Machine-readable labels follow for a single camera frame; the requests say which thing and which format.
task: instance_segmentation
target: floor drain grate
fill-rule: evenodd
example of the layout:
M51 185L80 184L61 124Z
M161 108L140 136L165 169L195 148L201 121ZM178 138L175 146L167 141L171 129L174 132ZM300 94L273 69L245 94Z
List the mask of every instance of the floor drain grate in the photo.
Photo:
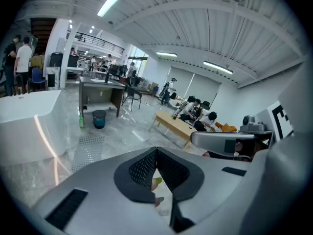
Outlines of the floor drain grate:
M103 136L80 136L74 155L72 171L101 160Z

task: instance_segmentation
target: staircase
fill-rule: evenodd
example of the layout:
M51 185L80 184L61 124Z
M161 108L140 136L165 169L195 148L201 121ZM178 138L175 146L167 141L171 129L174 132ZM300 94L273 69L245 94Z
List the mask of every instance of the staircase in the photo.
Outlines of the staircase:
M30 19L31 34L38 38L35 53L41 55L45 52L55 21L55 18Z

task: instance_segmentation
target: railing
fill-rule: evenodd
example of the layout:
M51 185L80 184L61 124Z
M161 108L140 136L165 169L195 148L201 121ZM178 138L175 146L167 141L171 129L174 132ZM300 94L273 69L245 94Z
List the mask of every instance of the railing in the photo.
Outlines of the railing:
M67 31L67 38L68 38L69 34L70 34L70 30ZM117 52L119 54L123 54L123 51L124 51L124 49L120 46L114 45L114 44L107 42L107 41L104 41L100 38L84 34L82 32L77 32L74 39L77 41L81 41L83 43L87 43L87 44L99 46L102 48L106 48L108 50Z

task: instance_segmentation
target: white ceiling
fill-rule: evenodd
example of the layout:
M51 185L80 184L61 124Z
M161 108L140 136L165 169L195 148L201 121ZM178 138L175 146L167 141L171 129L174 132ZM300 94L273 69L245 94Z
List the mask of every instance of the white ceiling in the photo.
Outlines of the white ceiling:
M196 71L215 69L204 60L228 67L225 81L244 86L304 61L309 41L283 0L118 0L103 18L106 0L28 0L16 21L60 17L81 21L124 38L149 56L176 53L165 61Z

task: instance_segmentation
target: man in black shirt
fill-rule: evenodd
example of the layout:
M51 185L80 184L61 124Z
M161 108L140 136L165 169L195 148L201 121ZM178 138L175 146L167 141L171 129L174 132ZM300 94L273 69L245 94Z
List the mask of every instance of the man in black shirt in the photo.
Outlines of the man in black shirt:
M16 58L15 45L21 39L21 35L16 35L12 42L5 48L2 63L4 64L5 74L5 92L7 96L12 95L12 89L14 85L14 63Z

